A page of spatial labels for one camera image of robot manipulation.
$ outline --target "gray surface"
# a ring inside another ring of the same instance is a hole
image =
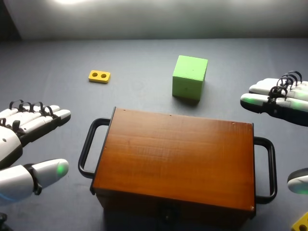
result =
[[[308,36],[307,0],[4,0],[23,39]]]
[[[172,72],[179,55],[209,60],[205,89],[197,106],[171,96]],[[308,128],[267,114],[244,110],[240,96],[266,77],[298,70],[308,80],[308,39],[209,39],[71,41],[0,44],[0,108],[9,101],[43,101],[71,110],[63,127],[29,144],[16,164],[65,158],[66,177],[20,203],[1,207],[15,231],[127,231],[154,230],[155,220],[126,214],[103,217],[97,198],[89,192],[91,180],[80,175],[78,158],[91,122],[110,117],[114,106],[150,112],[202,116],[253,122],[255,135],[270,139],[276,148],[278,195],[257,206],[257,216],[243,231],[290,230],[308,209],[308,196],[287,188],[288,175],[308,166]],[[112,73],[109,84],[89,83],[91,70]],[[95,169],[104,129],[95,137],[86,164]],[[266,151],[256,148],[257,194],[268,187]],[[214,230],[180,224],[176,230]]]

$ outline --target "white backdrop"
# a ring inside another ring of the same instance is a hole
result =
[[[308,0],[5,0],[23,39],[307,37]]]

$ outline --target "white robotic hand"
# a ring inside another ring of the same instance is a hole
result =
[[[10,167],[23,153],[23,147],[44,136],[71,117],[69,110],[59,106],[44,106],[16,102],[0,112],[0,206],[22,200],[32,193],[55,183],[68,172],[68,162],[53,159],[38,164]]]

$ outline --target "wooden lid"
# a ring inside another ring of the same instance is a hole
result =
[[[93,187],[252,210],[253,126],[117,108]]]

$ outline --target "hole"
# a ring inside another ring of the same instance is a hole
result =
[[[307,231],[307,226],[306,225],[300,225],[299,231]]]

